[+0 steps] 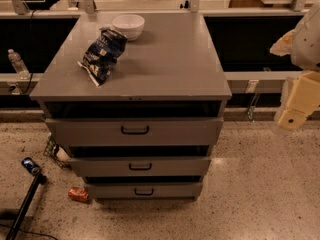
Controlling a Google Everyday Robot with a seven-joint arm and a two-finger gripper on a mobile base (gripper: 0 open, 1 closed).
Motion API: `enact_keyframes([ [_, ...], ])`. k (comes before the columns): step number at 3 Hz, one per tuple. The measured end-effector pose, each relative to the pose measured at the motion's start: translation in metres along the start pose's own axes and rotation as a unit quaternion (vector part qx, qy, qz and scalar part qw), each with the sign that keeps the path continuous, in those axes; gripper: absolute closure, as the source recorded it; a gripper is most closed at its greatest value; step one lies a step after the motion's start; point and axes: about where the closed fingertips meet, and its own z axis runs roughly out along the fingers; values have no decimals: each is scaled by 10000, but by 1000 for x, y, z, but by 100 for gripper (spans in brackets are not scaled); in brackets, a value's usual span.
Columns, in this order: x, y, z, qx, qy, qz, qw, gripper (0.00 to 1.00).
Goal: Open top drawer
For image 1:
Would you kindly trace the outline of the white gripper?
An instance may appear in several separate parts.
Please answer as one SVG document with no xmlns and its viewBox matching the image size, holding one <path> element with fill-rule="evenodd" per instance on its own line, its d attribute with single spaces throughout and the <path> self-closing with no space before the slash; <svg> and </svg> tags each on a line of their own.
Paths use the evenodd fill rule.
<svg viewBox="0 0 320 240">
<path fill-rule="evenodd" d="M 280 132 L 297 130 L 320 106 L 320 2 L 316 2 L 290 30 L 270 48 L 270 53 L 285 56 L 303 71 L 296 78 L 289 77 L 276 112 L 275 127 Z"/>
</svg>

